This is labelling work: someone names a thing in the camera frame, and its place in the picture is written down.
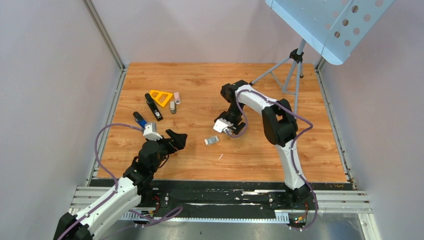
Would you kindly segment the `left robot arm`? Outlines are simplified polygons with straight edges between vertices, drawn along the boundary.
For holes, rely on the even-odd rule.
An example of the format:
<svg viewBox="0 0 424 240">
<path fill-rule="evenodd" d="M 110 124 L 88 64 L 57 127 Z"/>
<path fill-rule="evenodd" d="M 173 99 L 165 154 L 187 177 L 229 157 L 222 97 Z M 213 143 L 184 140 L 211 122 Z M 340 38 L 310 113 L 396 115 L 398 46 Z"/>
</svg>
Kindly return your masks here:
<svg viewBox="0 0 424 240">
<path fill-rule="evenodd" d="M 99 240 L 125 213 L 153 201 L 151 182 L 162 163 L 183 150 L 188 135 L 165 131 L 167 138 L 146 127 L 146 141 L 123 176 L 95 202 L 76 214 L 65 213 L 58 221 L 55 240 Z"/>
</svg>

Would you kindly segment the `pink stapler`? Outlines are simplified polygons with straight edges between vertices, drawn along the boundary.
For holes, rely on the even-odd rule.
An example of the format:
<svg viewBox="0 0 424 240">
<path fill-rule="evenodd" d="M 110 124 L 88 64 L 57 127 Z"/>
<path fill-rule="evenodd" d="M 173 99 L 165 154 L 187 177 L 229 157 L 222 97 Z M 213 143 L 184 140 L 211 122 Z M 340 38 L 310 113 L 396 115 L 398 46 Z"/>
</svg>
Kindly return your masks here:
<svg viewBox="0 0 424 240">
<path fill-rule="evenodd" d="M 174 96 L 174 102 L 179 105 L 181 103 L 181 95 L 179 92 L 174 92 L 173 93 Z"/>
</svg>

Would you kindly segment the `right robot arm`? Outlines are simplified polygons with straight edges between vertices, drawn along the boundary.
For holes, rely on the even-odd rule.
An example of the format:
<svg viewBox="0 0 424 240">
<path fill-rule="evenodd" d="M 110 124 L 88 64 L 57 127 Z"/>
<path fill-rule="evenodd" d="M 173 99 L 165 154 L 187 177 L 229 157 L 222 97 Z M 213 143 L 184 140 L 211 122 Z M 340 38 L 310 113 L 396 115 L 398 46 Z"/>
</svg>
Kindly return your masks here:
<svg viewBox="0 0 424 240">
<path fill-rule="evenodd" d="M 297 155 L 295 154 L 292 159 L 290 154 L 290 146 L 298 131 L 297 121 L 292 115 L 290 103 L 284 98 L 276 100 L 267 97 L 244 80 L 223 85 L 220 95 L 230 103 L 230 106 L 214 120 L 213 129 L 232 138 L 238 138 L 248 127 L 243 107 L 247 106 L 260 114 L 264 135 L 268 142 L 277 149 L 283 167 L 286 204 L 292 209 L 301 207 L 305 203 L 306 197 L 299 189 L 305 185 L 305 182 L 294 165 L 299 161 Z"/>
</svg>

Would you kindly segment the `grey white stapler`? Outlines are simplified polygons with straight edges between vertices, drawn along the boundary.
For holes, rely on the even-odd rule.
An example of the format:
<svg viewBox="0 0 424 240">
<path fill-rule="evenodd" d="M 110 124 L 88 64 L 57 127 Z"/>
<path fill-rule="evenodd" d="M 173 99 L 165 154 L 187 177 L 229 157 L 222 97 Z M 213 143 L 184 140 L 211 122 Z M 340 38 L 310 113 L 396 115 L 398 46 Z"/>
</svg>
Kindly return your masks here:
<svg viewBox="0 0 424 240">
<path fill-rule="evenodd" d="M 176 113 L 177 113 L 177 106 L 176 106 L 175 101 L 171 101 L 171 102 L 169 103 L 169 108 L 170 108 L 170 112 L 171 112 L 172 114 L 176 114 Z"/>
</svg>

